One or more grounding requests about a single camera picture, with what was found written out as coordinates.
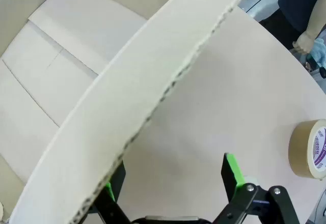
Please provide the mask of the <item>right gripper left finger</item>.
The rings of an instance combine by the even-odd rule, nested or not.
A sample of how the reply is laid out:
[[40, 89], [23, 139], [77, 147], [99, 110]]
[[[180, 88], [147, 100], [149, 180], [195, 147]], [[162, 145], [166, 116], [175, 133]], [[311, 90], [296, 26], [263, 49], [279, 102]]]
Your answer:
[[121, 162], [94, 202], [94, 207], [103, 223], [130, 223], [117, 203], [125, 176], [125, 166]]

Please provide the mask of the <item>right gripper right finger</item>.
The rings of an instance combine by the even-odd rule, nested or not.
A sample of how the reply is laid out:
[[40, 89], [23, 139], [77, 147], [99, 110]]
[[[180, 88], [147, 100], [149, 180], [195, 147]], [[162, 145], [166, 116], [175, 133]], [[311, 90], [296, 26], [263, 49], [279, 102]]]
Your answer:
[[286, 188], [276, 185], [265, 190], [247, 182], [233, 154], [224, 154], [221, 176], [228, 204], [213, 223], [243, 223], [248, 215], [261, 223], [299, 223]]

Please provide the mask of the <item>person's left hand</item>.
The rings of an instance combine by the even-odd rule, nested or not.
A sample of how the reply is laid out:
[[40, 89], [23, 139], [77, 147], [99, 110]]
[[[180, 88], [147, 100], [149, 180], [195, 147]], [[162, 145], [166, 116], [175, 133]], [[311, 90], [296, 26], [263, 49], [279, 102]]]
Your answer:
[[315, 39], [315, 35], [309, 33], [308, 31], [304, 31], [292, 45], [297, 52], [301, 54], [308, 54], [313, 48]]

